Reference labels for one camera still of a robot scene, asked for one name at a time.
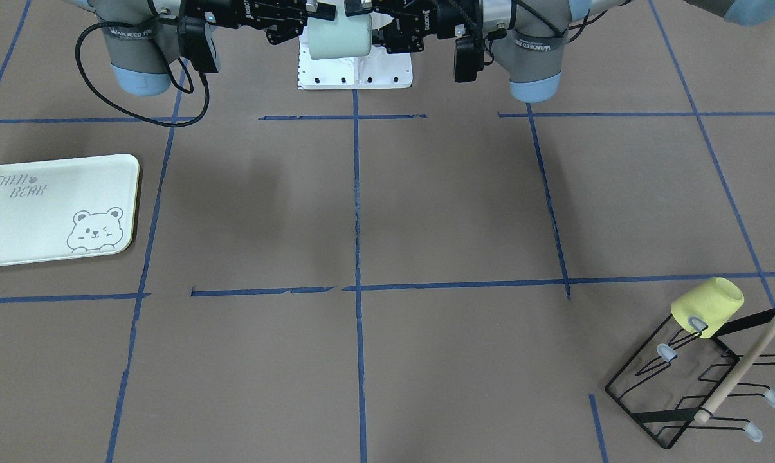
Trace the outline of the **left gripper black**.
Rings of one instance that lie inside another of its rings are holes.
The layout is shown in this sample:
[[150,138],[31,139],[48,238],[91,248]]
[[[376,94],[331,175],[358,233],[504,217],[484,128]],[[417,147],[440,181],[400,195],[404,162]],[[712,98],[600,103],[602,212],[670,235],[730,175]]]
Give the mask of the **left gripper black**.
[[344,0],[346,17],[373,12],[389,15],[392,21],[372,31],[372,46],[382,47],[390,55],[416,53],[424,50],[424,38],[460,38],[457,27],[466,29],[466,36],[475,35],[484,41],[482,11],[479,1],[370,1]]

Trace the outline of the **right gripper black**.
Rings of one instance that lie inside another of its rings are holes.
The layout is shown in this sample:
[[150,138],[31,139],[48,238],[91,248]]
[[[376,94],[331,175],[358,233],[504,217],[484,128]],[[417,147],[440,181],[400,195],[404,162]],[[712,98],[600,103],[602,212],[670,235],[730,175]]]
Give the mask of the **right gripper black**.
[[302,34],[307,18],[334,21],[336,6],[307,1],[202,1],[208,23],[233,30],[247,26],[264,30],[267,41],[278,45]]

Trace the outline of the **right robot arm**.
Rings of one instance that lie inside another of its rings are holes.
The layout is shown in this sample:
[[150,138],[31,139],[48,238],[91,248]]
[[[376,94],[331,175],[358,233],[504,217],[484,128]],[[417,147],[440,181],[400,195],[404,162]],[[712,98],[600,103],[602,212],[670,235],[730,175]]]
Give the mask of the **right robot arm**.
[[333,21],[336,6],[320,1],[73,1],[96,15],[119,86],[157,96],[172,84],[169,64],[187,59],[196,71],[220,68],[213,32],[249,26],[270,44],[302,34],[310,18]]

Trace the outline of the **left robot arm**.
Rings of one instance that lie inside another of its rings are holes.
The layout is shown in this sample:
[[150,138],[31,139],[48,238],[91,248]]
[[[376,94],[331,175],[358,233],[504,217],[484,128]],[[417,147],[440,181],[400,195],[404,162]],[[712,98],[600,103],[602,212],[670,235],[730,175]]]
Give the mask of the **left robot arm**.
[[565,46],[623,1],[346,1],[349,17],[381,13],[390,23],[373,43],[390,55],[424,50],[426,36],[455,39],[454,80],[475,81],[498,64],[520,102],[545,102],[558,90]]

